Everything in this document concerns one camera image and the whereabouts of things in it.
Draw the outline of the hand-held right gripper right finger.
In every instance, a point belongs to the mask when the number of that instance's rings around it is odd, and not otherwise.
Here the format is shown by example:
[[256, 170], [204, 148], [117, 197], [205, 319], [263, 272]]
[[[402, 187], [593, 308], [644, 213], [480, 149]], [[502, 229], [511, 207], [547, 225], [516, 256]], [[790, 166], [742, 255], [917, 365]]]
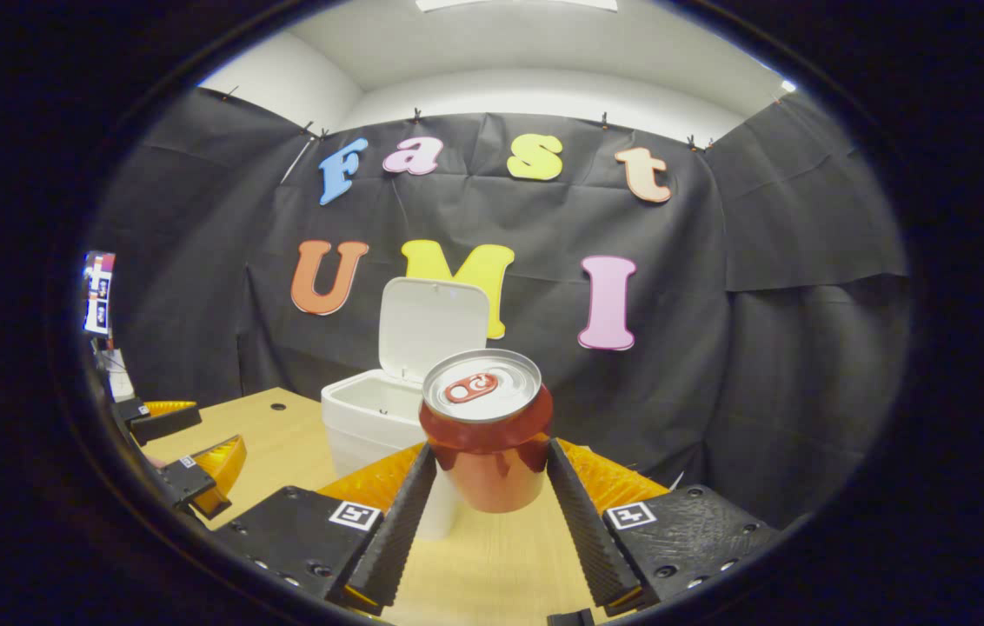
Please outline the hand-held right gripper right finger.
[[779, 535], [707, 486], [666, 489], [559, 437], [545, 468], [599, 609], [684, 601]]

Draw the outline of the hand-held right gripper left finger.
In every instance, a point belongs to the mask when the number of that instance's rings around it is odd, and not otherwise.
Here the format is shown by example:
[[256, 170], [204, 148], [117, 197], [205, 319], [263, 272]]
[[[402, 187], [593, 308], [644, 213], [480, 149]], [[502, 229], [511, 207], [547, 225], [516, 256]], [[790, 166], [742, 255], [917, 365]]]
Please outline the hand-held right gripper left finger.
[[213, 531], [255, 573], [345, 609], [396, 601], [436, 475], [425, 443], [320, 490], [285, 486]]

